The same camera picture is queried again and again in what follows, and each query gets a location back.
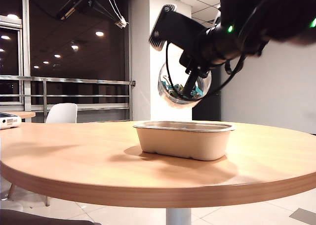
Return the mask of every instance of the green led light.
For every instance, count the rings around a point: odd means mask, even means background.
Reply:
[[[316,18],[314,19],[314,21],[311,22],[310,27],[311,27],[311,28],[316,27]]]
[[[234,30],[234,27],[233,27],[233,26],[229,26],[228,29],[227,29],[228,33],[233,32],[233,30]]]

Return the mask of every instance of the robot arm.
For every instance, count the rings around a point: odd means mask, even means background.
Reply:
[[[315,43],[316,0],[221,0],[218,19],[209,29],[165,5],[149,38],[157,50],[166,41],[183,49],[179,62],[190,76],[178,97],[187,100],[198,77],[223,64],[228,74],[236,74],[244,59],[260,56],[269,40]],[[231,71],[230,61],[237,57]]]

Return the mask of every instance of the round wooden table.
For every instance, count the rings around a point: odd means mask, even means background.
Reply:
[[[259,202],[316,187],[314,135],[234,123],[226,155],[205,162],[142,152],[133,123],[22,123],[1,130],[1,174],[55,198],[167,208],[167,225],[190,224],[191,210],[183,208]]]
[[[35,117],[35,112],[32,112],[32,111],[3,111],[3,113],[17,115],[17,116],[20,116],[21,119]]]

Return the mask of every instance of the beige container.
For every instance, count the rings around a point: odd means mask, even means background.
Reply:
[[[202,161],[225,155],[233,125],[205,122],[145,121],[134,124],[144,152]]]

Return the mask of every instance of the floor tile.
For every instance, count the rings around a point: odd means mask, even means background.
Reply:
[[[165,225],[165,209],[107,206],[88,213],[102,225]]]
[[[199,218],[203,218],[218,209],[220,209],[220,207],[192,208],[192,214],[198,216]]]
[[[76,202],[80,208],[82,210],[84,210],[86,213],[89,213],[89,212],[92,212],[94,210],[97,210],[97,209],[101,209],[101,208],[104,208],[105,206],[104,205],[98,205],[98,204],[86,204],[86,203],[79,203],[79,202]]]
[[[191,213],[191,222],[198,220],[199,217]]]
[[[290,218],[291,214],[290,210],[261,202],[225,206],[203,220],[213,225],[306,225]]]
[[[204,220],[202,220],[202,219],[198,219],[198,220],[194,221],[192,223],[192,225],[211,225],[211,224],[206,222],[206,221],[204,221]]]
[[[94,222],[94,220],[91,217],[89,217],[89,215],[86,213],[70,218],[69,220],[85,220],[85,221]]]
[[[57,218],[69,219],[84,214],[84,211],[72,201],[51,198],[50,206],[45,206],[45,196],[38,194],[28,194],[16,202],[22,204],[25,213]]]
[[[10,209],[15,211],[23,212],[23,206],[20,203],[10,200],[1,200],[0,209]]]
[[[267,202],[293,212],[301,208],[316,213],[316,189]]]

